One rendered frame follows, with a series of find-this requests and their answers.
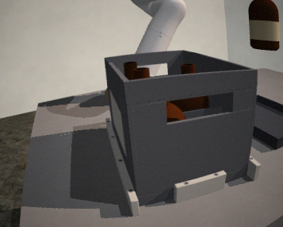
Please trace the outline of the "dark grey crate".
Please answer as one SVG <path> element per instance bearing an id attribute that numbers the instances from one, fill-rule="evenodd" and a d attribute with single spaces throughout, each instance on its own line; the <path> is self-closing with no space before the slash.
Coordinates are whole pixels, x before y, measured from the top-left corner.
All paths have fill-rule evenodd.
<path id="1" fill-rule="evenodd" d="M 128 80 L 124 63 L 132 61 L 167 63 L 168 75 Z M 196 73 L 182 75 L 184 63 L 195 64 Z M 177 50 L 105 57 L 106 72 L 113 131 L 139 206 L 174 199 L 177 183 L 219 171 L 227 173 L 225 183 L 247 175 L 258 70 Z M 167 122 L 166 102 L 202 96 L 210 108 Z"/>

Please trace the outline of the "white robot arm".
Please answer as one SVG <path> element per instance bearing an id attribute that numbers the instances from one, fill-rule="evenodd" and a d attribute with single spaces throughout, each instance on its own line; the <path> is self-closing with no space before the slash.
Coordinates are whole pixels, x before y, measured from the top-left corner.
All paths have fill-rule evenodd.
<path id="1" fill-rule="evenodd" d="M 185 17 L 185 3 L 182 0 L 131 1 L 152 17 L 136 53 L 167 51 L 177 27 Z M 156 76 L 160 64 L 139 67 L 149 67 L 151 77 Z"/>

